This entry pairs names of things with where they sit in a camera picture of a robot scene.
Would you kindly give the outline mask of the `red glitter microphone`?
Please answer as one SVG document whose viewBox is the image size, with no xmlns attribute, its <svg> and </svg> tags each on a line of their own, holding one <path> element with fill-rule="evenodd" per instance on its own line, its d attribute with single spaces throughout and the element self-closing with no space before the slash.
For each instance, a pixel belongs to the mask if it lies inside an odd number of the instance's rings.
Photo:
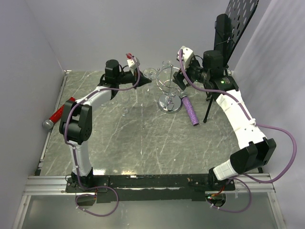
<svg viewBox="0 0 305 229">
<path fill-rule="evenodd" d="M 63 109 L 64 104 L 49 119 L 43 122 L 42 127 L 46 130 L 52 129 L 54 125 L 61 119 Z"/>
</svg>

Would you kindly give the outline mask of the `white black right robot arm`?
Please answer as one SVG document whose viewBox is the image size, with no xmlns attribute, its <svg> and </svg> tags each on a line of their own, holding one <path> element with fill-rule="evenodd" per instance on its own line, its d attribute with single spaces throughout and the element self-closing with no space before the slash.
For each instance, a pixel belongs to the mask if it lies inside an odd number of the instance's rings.
<svg viewBox="0 0 305 229">
<path fill-rule="evenodd" d="M 180 70 L 175 80 L 182 90 L 186 87 L 185 83 L 189 83 L 194 89 L 209 93 L 226 115 L 237 137 L 239 150 L 209 172 L 209 187 L 219 190 L 225 180 L 266 165 L 276 143 L 260 130 L 246 108 L 235 80 L 220 67 L 222 55 L 211 50 L 207 51 L 207 56 L 212 58 L 212 62 L 202 67 L 193 50 L 182 46 L 177 53 Z"/>
</svg>

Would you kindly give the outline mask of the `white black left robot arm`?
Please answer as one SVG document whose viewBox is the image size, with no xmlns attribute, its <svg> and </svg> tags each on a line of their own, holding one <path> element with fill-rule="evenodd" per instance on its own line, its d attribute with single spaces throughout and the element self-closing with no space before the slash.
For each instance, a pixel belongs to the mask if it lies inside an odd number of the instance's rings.
<svg viewBox="0 0 305 229">
<path fill-rule="evenodd" d="M 81 99 L 66 101 L 63 107 L 59 132 L 70 149 L 72 181 L 84 192 L 92 190 L 94 186 L 93 167 L 88 150 L 93 112 L 122 91 L 120 85 L 130 84 L 131 88 L 135 89 L 151 83 L 151 80 L 140 71 L 139 59 L 131 54 L 127 56 L 128 71 L 124 71 L 117 60 L 108 60 L 105 64 L 105 73 L 96 88 Z"/>
</svg>

